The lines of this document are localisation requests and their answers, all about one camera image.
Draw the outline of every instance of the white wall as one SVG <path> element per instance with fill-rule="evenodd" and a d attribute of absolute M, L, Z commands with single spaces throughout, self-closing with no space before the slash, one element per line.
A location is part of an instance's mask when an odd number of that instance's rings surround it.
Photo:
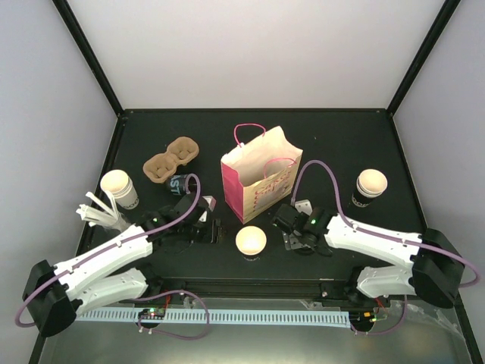
<path fill-rule="evenodd" d="M 443 0 L 70 0 L 125 108 L 385 108 Z"/>
<path fill-rule="evenodd" d="M 485 272 L 485 2 L 461 2 L 396 115 L 428 224 Z M 482 356 L 485 283 L 461 290 Z"/>
<path fill-rule="evenodd" d="M 20 364 L 37 335 L 14 325 L 30 268 L 74 254 L 74 211 L 95 188 L 115 116 L 52 2 L 1 1 L 0 49 L 0 362 Z"/>

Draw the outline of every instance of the black tabletop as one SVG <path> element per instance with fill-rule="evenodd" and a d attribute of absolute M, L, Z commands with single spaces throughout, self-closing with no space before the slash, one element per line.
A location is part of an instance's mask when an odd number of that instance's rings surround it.
<path fill-rule="evenodd" d="M 421 232 L 423 224 L 413 187 L 406 173 L 392 120 L 383 111 L 132 111 L 125 120 L 123 135 L 117 149 L 113 169 L 125 170 L 133 180 L 140 204 L 124 211 L 131 222 L 144 212 L 174 204 L 163 185 L 152 183 L 142 171 L 145 161 L 165 152 L 169 143 L 178 137 L 194 139 L 200 148 L 196 159 L 177 173 L 195 173 L 202 182 L 202 194 L 217 200 L 214 215 L 221 219 L 226 236 L 219 244 L 193 244 L 181 253 L 176 250 L 157 251 L 145 260 L 151 262 L 163 278 L 191 278 L 214 280 L 346 280 L 353 267 L 384 266 L 385 262 L 359 253 L 338 249 L 333 257 L 299 256 L 286 251 L 281 232 L 270 221 L 281 202 L 248 224 L 259 226 L 268 243 L 261 258 L 246 261 L 235 246 L 235 236 L 243 225 L 224 201 L 221 179 L 221 157 L 235 147 L 234 126 L 259 123 L 267 129 L 281 126 L 286 138 L 303 149 L 302 163 L 311 159 L 326 162 L 339 183 L 344 212 L 351 218 L 382 228 Z M 259 135 L 255 127 L 240 128 L 241 141 Z M 382 171 L 388 188 L 367 208 L 351 204 L 355 180 L 367 168 Z M 298 199 L 309 199 L 312 205 L 335 209 L 335 197 L 327 172 L 311 166 L 299 188 Z M 104 243 L 110 235 L 96 227 L 91 247 Z"/>

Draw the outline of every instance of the robotic arm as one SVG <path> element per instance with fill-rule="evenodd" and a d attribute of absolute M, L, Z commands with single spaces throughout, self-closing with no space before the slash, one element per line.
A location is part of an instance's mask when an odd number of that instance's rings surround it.
<path fill-rule="evenodd" d="M 331 256 L 332 249 L 348 249 L 392 265 L 355 268 L 347 292 L 351 301 L 357 301 L 358 295 L 375 298 L 409 294 L 438 307 L 453 307 L 465 267 L 444 255 L 404 244 L 406 240 L 426 243 L 458 255 L 442 233 L 427 229 L 421 236 L 351 222 L 360 228 L 402 239 L 403 243 L 391 243 L 352 229 L 340 215 L 313 209 L 308 200 L 297 202 L 295 207 L 282 205 L 273 220 L 282 230 L 288 250 L 311 249 Z"/>
<path fill-rule="evenodd" d="M 64 271 L 69 272 L 27 305 L 40 334 L 53 336 L 84 312 L 141 297 L 149 286 L 149 271 L 132 268 L 119 275 L 109 275 L 128 263 L 149 256 L 166 241 L 216 243 L 221 229 L 220 222 L 210 218 L 215 206 L 211 196 L 201 197 L 193 212 L 172 228 L 121 243 L 127 237 L 173 221 L 181 212 L 187 211 L 192 202 L 193 195 L 186 195 L 174 207 L 167 206 L 148 214 L 141 224 L 131 225 L 122 234 L 76 258 L 53 266 L 46 260 L 34 265 L 23 292 L 24 300 L 44 282 Z"/>

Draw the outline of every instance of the black frame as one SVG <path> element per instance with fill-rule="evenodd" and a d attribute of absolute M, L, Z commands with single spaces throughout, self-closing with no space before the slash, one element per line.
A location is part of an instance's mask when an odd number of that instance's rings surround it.
<path fill-rule="evenodd" d="M 83 57 L 86 59 L 87 64 L 89 65 L 96 80 L 98 81 L 99 86 L 102 88 L 103 93 L 105 94 L 107 100 L 109 101 L 111 107 L 113 108 L 114 113 L 117 115 L 116 127 L 114 129 L 114 134 L 110 142 L 108 154 L 106 156 L 106 160 L 105 160 L 105 163 L 103 164 L 103 168 L 101 172 L 101 176 L 102 176 L 107 171 L 109 171 L 111 169 L 111 166 L 113 165 L 114 157 L 116 156 L 117 148 L 118 148 L 120 139 L 123 135 L 124 126 L 127 120 L 127 117 L 124 114 L 130 111 L 125 110 L 120 104 L 120 102 L 118 101 L 118 98 L 113 88 L 111 87 L 111 84 L 109 83 L 109 80 L 105 75 L 105 72 L 102 70 L 102 67 L 99 64 L 99 61 L 95 56 L 95 53 L 92 50 L 88 42 L 88 39 L 84 35 L 84 32 L 81 29 L 81 26 L 79 25 L 72 9 L 69 6 L 68 0 L 52 0 L 52 2 L 55 4 L 55 7 L 58 9 L 59 14 L 61 15 L 72 37 L 74 38 L 74 41 L 78 45 L 81 53 L 83 54 Z M 402 150 L 402 144 L 400 143 L 399 136 L 397 134 L 395 123 L 393 120 L 393 115 L 397 112 L 407 92 L 411 88 L 411 85 L 415 81 L 416 76 L 418 75 L 420 69 L 423 67 L 424 62 L 427 60 L 427 57 L 433 50 L 434 45 L 437 43 L 437 40 L 439 39 L 441 33 L 444 31 L 449 19 L 455 12 L 455 9 L 458 7 L 459 3 L 460 3 L 460 0 L 444 1 L 443 6 L 440 9 L 440 12 L 436 16 L 431 28 L 429 29 L 426 37 L 424 38 L 424 41 L 421 43 L 421 47 L 419 48 L 416 56 L 414 57 L 411 65 L 409 66 L 409 69 L 407 70 L 404 78 L 402 79 L 402 82 L 399 84 L 399 87 L 396 90 L 396 93 L 391 103 L 386 109 L 386 113 L 388 114 L 390 123 L 393 126 L 396 142 L 399 146 L 400 155 L 402 157 L 404 165 L 406 166 L 408 179 L 411 182 L 413 187 L 414 187 L 414 184 L 412 182 L 411 173 L 409 171 L 409 168 L 405 159 L 405 155 Z M 418 206 L 420 219 L 422 220 L 423 226 L 426 226 L 426 222 L 424 220 L 424 213 L 421 209 L 421 205 L 418 200 L 416 189 L 413 188 L 413 190 L 414 190 L 415 202 L 416 202 L 416 205 Z M 95 195 L 100 196 L 100 192 L 101 190 L 98 184 L 95 190 Z M 91 236 L 92 236 L 92 229 L 88 229 L 85 227 L 80 239 L 80 245 L 78 246 L 78 249 L 77 249 L 77 255 L 83 253 L 84 251 L 86 251 L 86 249 L 88 249 L 88 247 L 86 246 L 86 242 L 91 240 Z M 478 350 L 478 345 L 475 340 L 473 331 L 471 330 L 470 322 L 468 321 L 468 316 L 463 306 L 461 297 L 458 299 L 458 303 L 455 306 L 455 310 L 456 310 L 460 325 L 462 327 L 466 344 L 468 347 L 468 351 L 471 355 L 472 361 L 475 363 L 483 362 L 482 357 L 480 355 L 480 351 Z M 38 336 L 36 345 L 33 349 L 33 353 L 29 361 L 30 363 L 39 362 L 44 342 L 45 342 L 45 339 Z"/>

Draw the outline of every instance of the pink bag handle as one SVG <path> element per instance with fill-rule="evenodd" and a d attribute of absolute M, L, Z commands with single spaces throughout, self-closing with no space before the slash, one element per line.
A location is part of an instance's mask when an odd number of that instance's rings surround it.
<path fill-rule="evenodd" d="M 292 166 L 292 165 L 295 165 L 296 164 L 296 160 L 293 159 L 293 158 L 273 158 L 273 159 L 270 159 L 269 161 L 267 161 L 264 164 L 264 167 L 263 167 L 263 175 L 264 175 L 264 178 L 266 178 L 266 167 L 268 166 L 269 163 L 275 162 L 275 161 L 291 161 L 291 162 L 293 162 L 293 163 L 290 163 L 289 165 L 287 165 L 286 166 L 287 168 L 289 166 Z"/>
<path fill-rule="evenodd" d="M 241 147 L 241 143 L 239 142 L 239 139 L 237 139 L 237 135 L 236 135 L 236 130 L 238 127 L 260 127 L 262 130 L 263 130 L 263 137 L 264 135 L 266 134 L 266 128 L 263 127 L 262 125 L 260 124 L 237 124 L 235 127 L 234 127 L 234 139 L 237 143 L 238 146 Z"/>

